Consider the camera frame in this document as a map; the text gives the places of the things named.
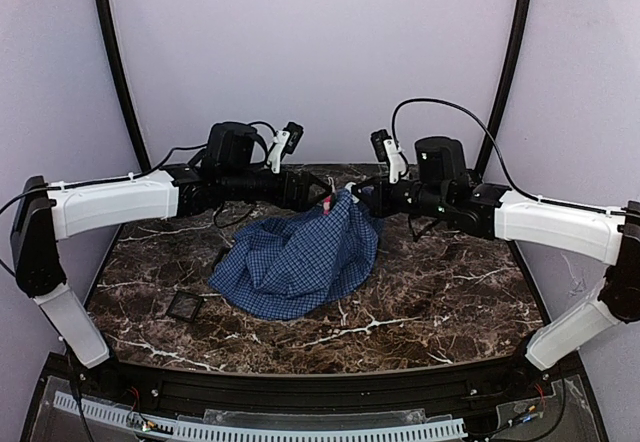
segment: marble tabletop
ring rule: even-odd
[[[305,169],[333,177],[337,187],[382,170]],[[221,225],[247,210],[242,203],[227,207]],[[414,243],[401,215],[386,220],[374,269],[353,294],[297,320],[261,320],[209,288],[211,264],[241,227],[291,212],[259,204],[226,229],[216,228],[212,215],[123,228],[88,305],[120,360],[236,373],[372,372],[507,355],[542,325],[504,242],[445,227]],[[178,290],[204,297],[194,322],[166,315]]]

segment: robotic arm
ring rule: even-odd
[[[305,171],[282,170],[302,127],[290,122],[272,146],[254,127],[225,122],[212,127],[206,148],[186,164],[162,166],[147,175],[111,181],[47,184],[29,179],[16,213],[11,248],[20,289],[42,309],[78,360],[92,368],[109,358],[109,349],[67,284],[56,242],[99,227],[135,220],[189,217],[225,201],[264,201],[305,211],[331,193],[331,187]],[[266,165],[252,164],[255,144]],[[314,186],[319,190],[314,194]]]
[[[581,302],[523,341],[512,371],[512,377],[520,379],[517,385],[528,385],[607,328],[640,320],[638,202],[621,209],[532,200],[522,191],[482,183],[466,169],[462,144],[446,137],[418,140],[419,177],[399,179],[398,171],[404,169],[397,169],[393,139],[382,130],[372,135],[372,142],[390,174],[356,184],[352,192],[373,216],[404,213],[410,220],[426,216],[475,237],[535,242],[610,266],[603,281]]]

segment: blue cloth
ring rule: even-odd
[[[372,218],[347,190],[336,198],[327,215],[318,206],[238,231],[209,285],[269,320],[295,319],[353,292],[371,272],[382,220]]]

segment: folded cloth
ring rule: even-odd
[[[268,320],[290,320],[353,292],[376,258],[382,221],[347,190],[334,207],[270,218],[238,231],[209,285]]]

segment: checkered cloth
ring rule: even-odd
[[[295,319],[365,281],[381,230],[382,221],[343,189],[327,215],[318,206],[238,231],[209,285],[257,317]]]

